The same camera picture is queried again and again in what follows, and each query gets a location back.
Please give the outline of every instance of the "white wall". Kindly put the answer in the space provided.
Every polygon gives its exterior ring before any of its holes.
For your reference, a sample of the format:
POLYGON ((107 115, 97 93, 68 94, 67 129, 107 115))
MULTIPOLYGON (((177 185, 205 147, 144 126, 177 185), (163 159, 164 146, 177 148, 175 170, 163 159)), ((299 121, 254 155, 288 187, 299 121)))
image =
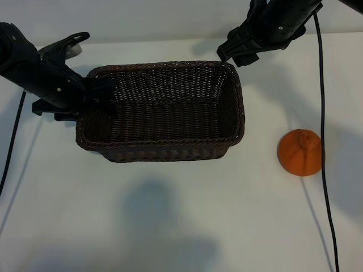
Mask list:
MULTIPOLYGON (((1 0, 0 21, 14 23, 33 43, 79 31, 93 41, 225 37, 246 18, 250 0, 1 0)), ((363 16, 324 0, 323 32, 363 31, 363 16)), ((307 24, 314 31, 313 22, 307 24)))

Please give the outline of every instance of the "wicker basket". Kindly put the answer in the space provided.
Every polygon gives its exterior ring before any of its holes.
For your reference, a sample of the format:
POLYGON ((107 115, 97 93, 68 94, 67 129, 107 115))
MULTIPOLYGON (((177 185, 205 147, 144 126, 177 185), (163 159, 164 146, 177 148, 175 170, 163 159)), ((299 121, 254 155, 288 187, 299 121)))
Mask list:
POLYGON ((243 137, 242 90, 228 63, 105 66, 88 77, 116 81, 116 115, 82 112, 76 141, 111 162, 216 159, 243 137))

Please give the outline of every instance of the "orange object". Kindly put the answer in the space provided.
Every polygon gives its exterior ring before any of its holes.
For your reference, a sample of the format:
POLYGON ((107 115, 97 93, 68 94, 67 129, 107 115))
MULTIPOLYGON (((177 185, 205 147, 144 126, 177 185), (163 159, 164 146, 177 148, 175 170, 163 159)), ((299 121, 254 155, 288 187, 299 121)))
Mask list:
POLYGON ((322 141, 311 130, 293 130, 281 140, 277 156, 289 173, 310 176, 322 169, 322 141))

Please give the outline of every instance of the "black wire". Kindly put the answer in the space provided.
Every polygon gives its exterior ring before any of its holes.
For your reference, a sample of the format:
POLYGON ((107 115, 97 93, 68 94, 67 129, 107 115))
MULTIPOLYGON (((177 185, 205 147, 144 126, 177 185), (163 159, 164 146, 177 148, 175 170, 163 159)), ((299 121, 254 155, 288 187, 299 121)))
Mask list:
POLYGON ((334 231, 333 219, 331 218, 331 210, 330 210, 330 204, 329 204, 327 181, 326 181, 326 176, 325 176, 325 136, 324 136, 325 90, 324 90, 324 72, 323 72, 323 42, 322 42, 322 34, 320 32, 319 20, 318 20, 318 16, 317 16, 316 12, 314 12, 314 21, 315 21, 315 26, 316 26, 316 33, 318 34, 320 90, 321 90, 321 93, 322 93, 322 120, 321 120, 321 128, 320 128, 320 136, 322 138, 322 178, 323 178, 325 203, 326 203, 326 206, 327 206, 329 225, 330 225, 331 235, 332 235, 332 238, 333 238, 333 245, 334 245, 335 270, 336 270, 336 272, 339 272, 338 248, 337 248, 337 245, 336 245, 336 236, 335 236, 335 231, 334 231))
POLYGON ((6 176, 7 176, 7 171, 9 170, 12 148, 14 146, 16 131, 18 130, 18 124, 19 124, 19 120, 20 120, 20 114, 22 113, 23 104, 24 104, 24 100, 25 100, 25 95, 26 94, 27 94, 26 92, 23 92, 22 98, 20 98, 18 113, 16 114, 14 128, 12 129, 12 135, 11 135, 9 150, 7 152, 7 158, 6 158, 5 168, 4 168, 4 172, 2 174, 2 179, 1 179, 1 183, 0 183, 0 196, 1 196, 1 193, 2 193, 2 189, 4 188, 5 179, 6 179, 6 176))

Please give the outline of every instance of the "basket rim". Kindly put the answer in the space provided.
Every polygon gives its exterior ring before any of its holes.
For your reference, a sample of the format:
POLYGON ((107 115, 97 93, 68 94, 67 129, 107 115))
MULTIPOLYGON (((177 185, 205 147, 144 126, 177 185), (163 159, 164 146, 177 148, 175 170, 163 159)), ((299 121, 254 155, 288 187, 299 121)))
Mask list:
POLYGON ((168 61, 159 63, 147 63, 147 64, 132 64, 132 65, 107 65, 92 69, 87 77, 94 77, 95 74, 99 73, 99 69, 103 71, 114 70, 119 68, 120 70, 148 70, 150 68, 164 67, 175 68, 175 67, 205 67, 205 66, 222 66, 226 71, 229 71, 233 77, 234 92, 236 93, 235 98, 238 100, 238 124, 235 126, 233 134, 229 137, 218 137, 218 138, 186 138, 186 139, 160 139, 160 140, 148 140, 148 141, 123 141, 123 142, 94 142, 85 137, 85 133, 81 126, 82 115, 80 114, 77 126, 76 126, 76 142, 82 148, 89 151, 109 151, 124 148, 171 148, 171 147, 229 147, 239 143, 244 135, 244 123, 245 114, 243 106, 242 88, 240 80, 235 67, 226 62, 221 61, 168 61))

